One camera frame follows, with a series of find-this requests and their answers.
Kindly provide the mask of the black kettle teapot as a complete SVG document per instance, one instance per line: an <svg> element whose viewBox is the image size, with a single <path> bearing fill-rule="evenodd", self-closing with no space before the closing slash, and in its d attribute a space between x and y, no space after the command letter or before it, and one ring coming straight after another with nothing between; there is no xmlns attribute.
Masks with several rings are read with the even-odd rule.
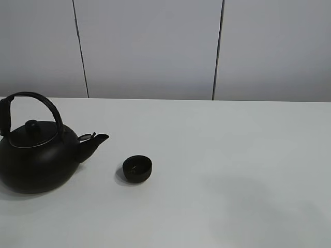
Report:
<svg viewBox="0 0 331 248"><path fill-rule="evenodd" d="M11 130L11 103L15 97L31 97L43 103L54 121L28 120ZM105 142L107 134L77 134L63 124L56 106L30 91L1 99L1 181L16 193L39 194L66 183L79 165Z"/></svg>

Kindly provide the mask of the small black teacup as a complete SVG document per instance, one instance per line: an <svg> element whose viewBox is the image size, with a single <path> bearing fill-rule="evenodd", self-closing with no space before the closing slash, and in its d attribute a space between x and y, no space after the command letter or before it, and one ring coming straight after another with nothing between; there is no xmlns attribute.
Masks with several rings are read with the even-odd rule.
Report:
<svg viewBox="0 0 331 248"><path fill-rule="evenodd" d="M123 162L124 177L130 183L142 183L150 177L152 165L149 157L143 155L131 156Z"/></svg>

